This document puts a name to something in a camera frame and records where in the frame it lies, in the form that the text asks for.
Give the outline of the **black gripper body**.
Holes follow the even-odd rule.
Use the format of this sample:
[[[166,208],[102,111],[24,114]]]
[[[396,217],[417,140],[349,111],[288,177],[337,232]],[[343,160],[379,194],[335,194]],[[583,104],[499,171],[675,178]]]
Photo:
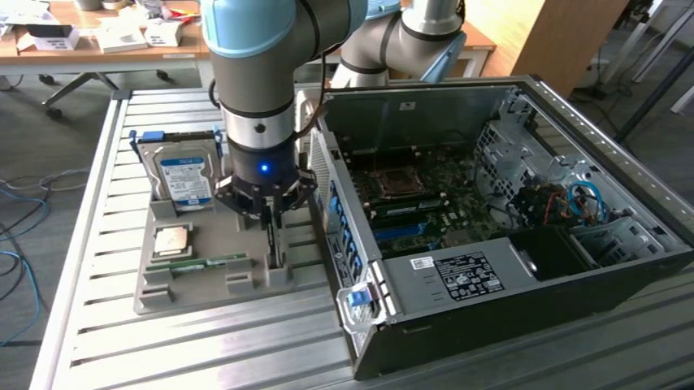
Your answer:
[[[267,149],[252,149],[229,141],[233,187],[248,196],[268,196],[277,185],[287,190],[297,181],[295,144],[285,140]]]

